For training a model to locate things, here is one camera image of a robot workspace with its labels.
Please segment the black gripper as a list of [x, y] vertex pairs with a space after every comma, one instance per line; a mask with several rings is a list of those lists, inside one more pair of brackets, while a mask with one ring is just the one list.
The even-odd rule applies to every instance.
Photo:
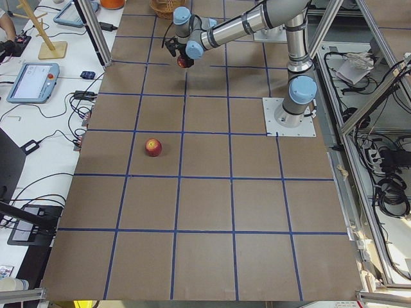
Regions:
[[176, 37], [166, 39], [165, 46], [172, 57], [176, 57], [177, 53], [182, 57], [188, 57], [186, 53], [187, 44], [179, 42]]

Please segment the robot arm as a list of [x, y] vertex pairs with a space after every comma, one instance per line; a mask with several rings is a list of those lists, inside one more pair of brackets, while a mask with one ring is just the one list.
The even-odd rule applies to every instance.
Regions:
[[300, 125], [308, 105], [317, 93], [313, 79], [313, 61], [308, 49], [309, 1], [282, 1], [288, 48], [288, 90], [275, 111], [276, 121], [287, 128]]
[[183, 67], [190, 67], [203, 57], [205, 51], [251, 35], [273, 29], [302, 15], [308, 1], [261, 1], [246, 12], [218, 24], [214, 19], [201, 17], [185, 6], [173, 12], [175, 36], [164, 39], [162, 45], [173, 57], [179, 53]]

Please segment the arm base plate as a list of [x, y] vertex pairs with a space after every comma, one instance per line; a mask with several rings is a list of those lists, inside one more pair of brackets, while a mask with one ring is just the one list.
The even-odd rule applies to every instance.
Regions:
[[286, 30], [282, 26], [259, 30], [253, 34], [253, 37], [254, 42], [287, 43]]
[[310, 107], [301, 115], [288, 114], [283, 109], [283, 98], [263, 98], [266, 135], [272, 137], [316, 137], [314, 115]]

